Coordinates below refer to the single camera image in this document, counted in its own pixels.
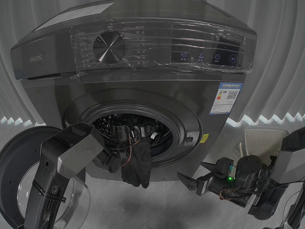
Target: rotary knob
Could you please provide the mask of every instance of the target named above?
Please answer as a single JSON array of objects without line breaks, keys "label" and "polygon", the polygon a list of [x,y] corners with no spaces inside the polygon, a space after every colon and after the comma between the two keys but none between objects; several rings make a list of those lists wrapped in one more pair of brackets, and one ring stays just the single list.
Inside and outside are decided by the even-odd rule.
[{"label": "rotary knob", "polygon": [[116,31],[104,32],[95,39],[93,52],[100,62],[116,63],[124,56],[125,41]]}]

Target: wire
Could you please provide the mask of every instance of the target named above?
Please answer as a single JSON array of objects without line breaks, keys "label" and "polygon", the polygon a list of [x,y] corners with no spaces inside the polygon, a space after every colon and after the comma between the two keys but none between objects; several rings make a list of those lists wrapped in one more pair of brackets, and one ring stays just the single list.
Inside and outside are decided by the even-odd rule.
[{"label": "wire", "polygon": [[275,186],[275,187],[276,187],[276,188],[281,188],[281,186],[283,186],[283,185],[292,184],[292,183],[299,183],[299,182],[304,182],[304,181],[305,181],[305,180],[282,183],[282,184],[280,184],[278,187],[277,187],[277,186]]},{"label": "wire", "polygon": [[287,200],[287,202],[285,203],[285,206],[284,206],[284,209],[283,209],[283,217],[282,217],[282,222],[283,222],[283,220],[284,220],[284,212],[285,212],[285,207],[286,207],[286,205],[287,205],[287,203],[288,203],[288,201],[292,198],[292,196],[293,195],[295,195],[295,194],[297,194],[297,193],[299,193],[300,191],[297,191],[296,193],[294,193],[294,194],[292,194],[291,196],[290,196],[290,198],[288,198],[288,200]]},{"label": "wire", "polygon": [[132,142],[130,140],[130,134],[128,134],[128,139],[129,139],[129,147],[130,147],[129,157],[128,160],[125,162],[125,164],[121,165],[121,168],[127,165],[130,161],[130,158],[132,157]]},{"label": "wire", "polygon": [[219,193],[219,198],[221,199],[221,200],[231,200],[230,198],[224,198],[223,196],[222,196],[222,193],[224,192],[224,191],[235,191],[235,190],[237,190],[237,189],[239,189],[239,187],[237,187],[237,188],[234,188],[234,189],[223,189],[223,190],[221,190],[220,191],[220,193]]}]

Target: control panel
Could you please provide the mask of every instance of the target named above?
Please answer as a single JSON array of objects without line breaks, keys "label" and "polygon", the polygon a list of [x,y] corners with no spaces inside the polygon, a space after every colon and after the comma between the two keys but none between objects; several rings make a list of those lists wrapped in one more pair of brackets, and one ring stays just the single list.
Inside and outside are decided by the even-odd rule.
[{"label": "control panel", "polygon": [[244,37],[211,31],[174,26],[172,32],[171,62],[225,65],[240,67],[244,51]]},{"label": "control panel", "polygon": [[247,36],[177,21],[97,22],[71,31],[76,71],[108,68],[213,68],[238,72]]}]

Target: plastic wrap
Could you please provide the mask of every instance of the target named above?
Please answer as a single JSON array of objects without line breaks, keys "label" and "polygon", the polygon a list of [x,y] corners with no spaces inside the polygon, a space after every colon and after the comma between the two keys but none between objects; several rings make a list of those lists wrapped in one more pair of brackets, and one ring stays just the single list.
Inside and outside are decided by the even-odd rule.
[{"label": "plastic wrap", "polygon": [[[93,43],[105,31],[117,31],[126,52],[117,63],[99,62]],[[92,70],[175,69],[181,72],[222,71],[247,74],[252,69],[256,35],[181,19],[120,18],[71,27],[77,76]]]}]

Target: red wire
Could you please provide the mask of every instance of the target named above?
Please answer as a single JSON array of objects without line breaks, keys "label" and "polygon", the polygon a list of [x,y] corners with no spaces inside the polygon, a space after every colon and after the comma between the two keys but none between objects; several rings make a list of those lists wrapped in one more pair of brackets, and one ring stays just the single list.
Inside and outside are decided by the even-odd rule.
[{"label": "red wire", "polygon": [[223,189],[223,190],[221,190],[220,191],[220,193],[219,193],[219,197],[220,197],[220,199],[221,200],[231,200],[230,198],[224,198],[223,196],[222,196],[222,193],[224,192],[224,191],[235,191],[235,190],[237,190],[238,189],[238,187],[237,188],[235,188],[235,189]]},{"label": "red wire", "polygon": [[127,165],[130,161],[130,158],[132,157],[132,142],[130,141],[130,134],[128,134],[128,138],[129,138],[129,147],[130,147],[129,157],[128,157],[128,160],[126,161],[126,163],[121,165],[121,168],[124,167],[125,165]]}]

